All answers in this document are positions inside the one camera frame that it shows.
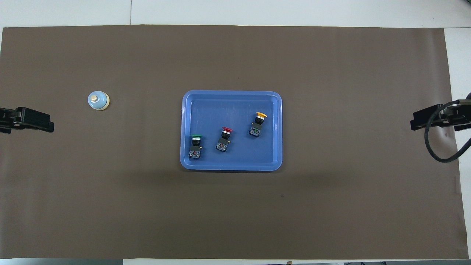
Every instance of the tray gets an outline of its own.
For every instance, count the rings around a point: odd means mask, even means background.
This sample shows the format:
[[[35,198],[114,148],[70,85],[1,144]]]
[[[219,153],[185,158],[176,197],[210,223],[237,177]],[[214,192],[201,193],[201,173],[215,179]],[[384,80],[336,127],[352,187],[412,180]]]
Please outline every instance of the tray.
[[[249,134],[255,112],[268,117],[259,137]],[[226,152],[216,149],[222,127],[233,129]],[[191,90],[183,96],[180,162],[194,170],[273,171],[283,160],[282,101],[272,91]],[[201,157],[188,155],[200,134]]]

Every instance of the brown tablecloth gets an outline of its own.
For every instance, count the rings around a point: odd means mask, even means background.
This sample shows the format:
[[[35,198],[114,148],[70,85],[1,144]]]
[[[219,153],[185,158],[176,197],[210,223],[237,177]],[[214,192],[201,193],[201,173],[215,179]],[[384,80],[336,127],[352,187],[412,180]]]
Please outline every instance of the brown tablecloth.
[[[278,92],[281,168],[184,169],[193,89]],[[0,135],[0,257],[468,258],[458,163],[409,128],[450,99],[442,29],[5,28],[0,106],[56,128]]]

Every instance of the white table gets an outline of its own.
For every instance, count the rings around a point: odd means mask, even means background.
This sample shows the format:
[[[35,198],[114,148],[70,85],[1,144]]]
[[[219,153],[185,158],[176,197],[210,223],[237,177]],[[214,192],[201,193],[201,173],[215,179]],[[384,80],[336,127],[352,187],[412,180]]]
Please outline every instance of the white table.
[[[129,24],[445,28],[452,98],[464,99],[471,92],[469,72],[471,68],[471,4],[465,0],[0,1],[0,26],[2,28]],[[471,130],[458,132],[456,134],[458,148],[470,137]],[[471,242],[471,151],[459,159],[459,164],[464,217],[468,242]],[[468,252],[471,253],[471,244],[468,244]],[[241,265],[276,264],[287,261],[131,259],[125,260],[124,263],[127,265]],[[342,261],[293,260],[293,263],[327,262]]]

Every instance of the blue tray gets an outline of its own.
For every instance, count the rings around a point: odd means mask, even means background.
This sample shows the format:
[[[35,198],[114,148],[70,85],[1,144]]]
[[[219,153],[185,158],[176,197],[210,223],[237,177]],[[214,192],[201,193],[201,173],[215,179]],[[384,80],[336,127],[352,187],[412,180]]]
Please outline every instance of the blue tray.
[[[283,158],[282,102],[272,91],[191,90],[183,96],[180,162],[187,169],[273,171]],[[249,134],[265,113],[260,137]],[[216,149],[222,127],[233,129],[226,152]],[[191,134],[201,134],[201,157],[190,158]]]

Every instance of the cable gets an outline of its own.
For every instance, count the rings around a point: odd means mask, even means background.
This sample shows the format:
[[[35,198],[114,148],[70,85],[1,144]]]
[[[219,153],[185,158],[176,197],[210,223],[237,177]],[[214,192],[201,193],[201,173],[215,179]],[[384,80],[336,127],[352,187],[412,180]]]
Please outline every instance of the cable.
[[[471,146],[471,138],[463,145],[463,147],[461,147],[461,149],[458,150],[458,152],[456,152],[454,155],[450,156],[449,158],[441,158],[441,157],[438,157],[432,150],[432,147],[430,147],[430,143],[429,143],[429,130],[430,130],[430,127],[432,126],[432,122],[433,120],[435,119],[435,117],[439,114],[440,111],[444,110],[445,108],[451,106],[451,105],[454,105],[454,104],[459,104],[460,101],[459,100],[455,100],[455,101],[451,101],[451,102],[448,102],[447,104],[437,108],[433,113],[432,115],[430,116],[429,120],[427,121],[427,125],[425,126],[425,134],[424,134],[424,139],[425,139],[425,147],[427,147],[427,150],[429,151],[430,155],[436,160],[436,161],[439,161],[439,162],[442,162],[442,163],[448,163],[448,162],[451,162],[455,159],[457,159],[458,157],[460,157],[464,152],[466,152],[466,150],[468,150],[468,148]]]

